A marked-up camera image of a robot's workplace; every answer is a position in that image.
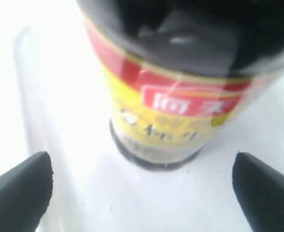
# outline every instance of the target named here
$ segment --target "red label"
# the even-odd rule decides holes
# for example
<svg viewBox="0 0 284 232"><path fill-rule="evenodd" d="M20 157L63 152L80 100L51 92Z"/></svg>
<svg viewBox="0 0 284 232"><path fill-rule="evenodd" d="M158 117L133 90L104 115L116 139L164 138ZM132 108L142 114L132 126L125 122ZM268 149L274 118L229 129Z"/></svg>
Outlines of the red label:
<svg viewBox="0 0 284 232"><path fill-rule="evenodd" d="M153 110L179 116L217 116L229 113L238 104L241 95L233 97L192 96L196 89L145 86L144 105Z"/></svg>

